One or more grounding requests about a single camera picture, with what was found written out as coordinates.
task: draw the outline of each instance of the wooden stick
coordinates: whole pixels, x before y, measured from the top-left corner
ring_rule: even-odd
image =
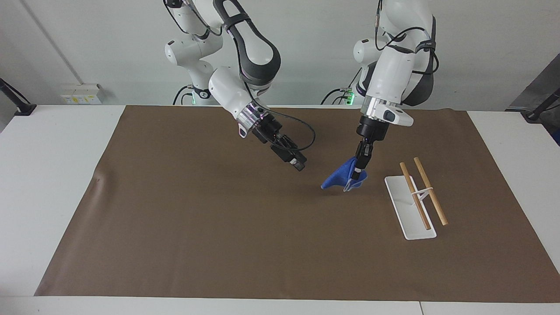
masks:
[[[420,159],[418,157],[415,157],[414,162],[416,163],[416,167],[418,168],[418,171],[420,172],[420,176],[422,176],[422,180],[424,181],[424,184],[426,185],[426,188],[432,187],[432,184],[430,183],[430,180],[428,179],[428,175],[426,174],[426,171],[424,170],[424,167],[422,166],[422,163],[420,163]],[[433,191],[433,187],[432,187],[432,189],[429,190],[429,192],[430,192],[430,198],[432,199],[433,206],[434,206],[434,208],[436,208],[437,215],[440,217],[441,224],[442,225],[449,224],[449,222],[447,221],[447,218],[445,217],[444,210],[441,208],[440,201],[437,199],[436,193]]]
[[[410,189],[410,193],[412,194],[412,199],[414,199],[414,203],[416,204],[416,208],[418,209],[418,213],[420,213],[420,217],[422,218],[422,222],[424,223],[424,227],[426,230],[431,230],[432,227],[428,222],[428,218],[426,218],[426,214],[424,213],[424,209],[422,209],[422,205],[420,204],[420,200],[418,199],[418,195],[415,194],[416,190],[414,189],[414,185],[412,184],[412,180],[410,179],[410,174],[408,173],[407,166],[404,162],[400,163],[400,169],[403,171],[404,179],[407,180],[408,189]]]

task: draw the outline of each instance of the brown tablecloth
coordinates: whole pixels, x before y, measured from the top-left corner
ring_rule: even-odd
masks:
[[[36,295],[560,302],[465,112],[409,111],[414,126],[389,128],[348,193],[319,185],[354,154],[359,111],[282,112],[317,131],[300,173],[221,108],[126,107]],[[426,202],[435,239],[404,239],[384,184],[401,161],[421,183],[415,156],[450,222]]]

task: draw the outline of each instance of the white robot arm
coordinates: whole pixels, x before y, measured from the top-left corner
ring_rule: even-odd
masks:
[[[386,41],[377,39],[378,28]],[[354,58],[362,65],[354,91],[365,97],[356,132],[362,141],[356,151],[352,179],[371,159],[374,141],[385,138],[389,124],[411,126],[412,117],[400,106],[426,101],[433,88],[435,18],[426,0],[379,0],[375,38],[358,41]]]
[[[238,122],[239,135],[252,132],[297,170],[305,167],[307,158],[298,146],[280,133],[282,125],[272,111],[253,97],[266,92],[281,64],[278,49],[255,27],[237,0],[164,0],[172,17],[184,33],[184,40],[172,40],[165,52],[169,61],[189,71],[193,80],[195,101],[211,103],[213,97]],[[213,67],[200,59],[222,48],[221,32],[225,30],[237,48],[239,73],[227,67]]]

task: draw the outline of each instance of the white electrical box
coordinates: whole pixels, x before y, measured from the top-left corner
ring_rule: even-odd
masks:
[[[105,95],[98,84],[63,85],[61,97],[66,104],[102,104]]]

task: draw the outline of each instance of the table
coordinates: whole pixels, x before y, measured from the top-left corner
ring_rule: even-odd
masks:
[[[539,314],[558,304],[33,297],[124,106],[40,106],[0,133],[0,313]],[[560,270],[560,148],[539,125],[469,112]]]

